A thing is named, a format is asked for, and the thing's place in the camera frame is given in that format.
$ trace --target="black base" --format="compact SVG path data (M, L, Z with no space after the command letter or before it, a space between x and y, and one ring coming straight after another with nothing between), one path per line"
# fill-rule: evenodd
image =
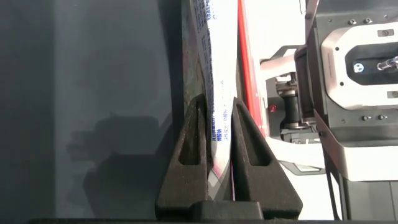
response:
M352 182L341 176L325 153L326 173L330 190L333 213L336 219L398 221L398 181ZM336 180L338 189L332 186ZM338 217L334 191L338 190L341 214Z
M248 109L237 98L232 112L231 163L234 195L239 203L208 202L207 178L212 164L210 140L206 137L210 137L211 129L205 111L204 95L194 98L187 109L185 124L156 202L157 218L167 221L298 218L302 201ZM198 202L202 202L199 212L193 209L197 206L192 207Z

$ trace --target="black roller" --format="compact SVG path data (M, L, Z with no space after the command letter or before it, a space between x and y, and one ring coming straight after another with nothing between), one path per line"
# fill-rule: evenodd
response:
M300 122L299 98L297 96L286 96L285 101L285 124Z

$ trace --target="red edge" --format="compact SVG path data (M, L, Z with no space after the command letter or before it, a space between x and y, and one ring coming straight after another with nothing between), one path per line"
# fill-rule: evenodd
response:
M243 61L243 77L244 86L246 90L246 103L248 105L249 112L256 122L263 136L265 136L265 130L262 127L262 116L260 110L260 97L257 90L256 78L254 74L254 62L251 57L250 45L248 43L247 26L246 26L246 14L244 10L244 0L238 0L238 27L239 36L241 39L241 51Z

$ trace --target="metal screw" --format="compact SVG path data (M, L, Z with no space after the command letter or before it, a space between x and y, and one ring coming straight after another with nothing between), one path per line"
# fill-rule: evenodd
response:
M372 117L371 117L371 116L363 116L363 117L362 117L362 120L364 120L364 121L367 121L367 120L369 120L369 119L372 119Z
M372 23L373 21L371 20L371 18L366 18L364 22L365 22L366 24L370 24L370 23Z
M355 19L350 19L350 20L348 21L348 24L349 24L349 25L355 25L355 24L356 24Z
M361 72L363 72L363 70L365 70L365 66L364 66L363 64L361 64L361 63L356 63L356 64L354 65L354 72L355 72L355 73L361 73Z
M380 119L380 120L387 119L387 116L384 116L384 115L379 115L379 119Z

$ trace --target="machine part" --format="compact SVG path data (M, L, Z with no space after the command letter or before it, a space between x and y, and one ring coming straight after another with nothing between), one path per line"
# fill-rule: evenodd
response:
M285 101L285 112L286 112L286 117L284 119L285 128L288 129L306 128L306 126L303 126L300 123L301 117L299 110L299 98L297 96L297 92L296 91L291 91L291 92L294 92L294 95L283 96L283 99Z
M388 91L398 84L360 85L348 76L346 56L355 47L398 42L398 35L380 36L380 30L398 32L398 22L345 27L331 32L322 43L322 62L328 96L346 110L398 108L398 98L388 98Z
M300 115L303 123L314 120L312 89L310 87L310 79L307 71L307 48L303 46L295 52L294 60L296 63L296 80L298 88L298 105L300 107Z
M350 20L348 21L348 24L349 24L349 25L356 25L356 20L355 20L355 19L350 19Z
M311 166L303 166L303 165L298 165L294 164L292 162L285 162L285 161L280 161L280 163L291 173L294 175L322 175L326 174L325 169L317 168L317 167L311 167Z
M371 18L366 18L363 22L366 24L371 24L373 21Z
M397 141L338 142L315 111L320 140L338 172L350 181L398 180Z
M365 66L362 63L356 63L353 67L355 73L361 73L365 70Z
M307 126L313 126L317 124L317 121L314 117L311 118L304 118L301 120L301 123L306 124Z
M371 116L363 116L363 117L362 117L362 120L364 120L364 121L368 121L368 120L370 120L370 119L372 119Z
M377 69L383 71L387 68L396 67L398 65L398 56L388 59L384 62L380 62L377 65Z
M279 91L279 96L280 97L291 97L291 96L296 96L297 95L297 90L293 90L289 88L286 91Z
M387 116L379 115L379 119L380 119L380 120L385 120L385 119L387 119Z

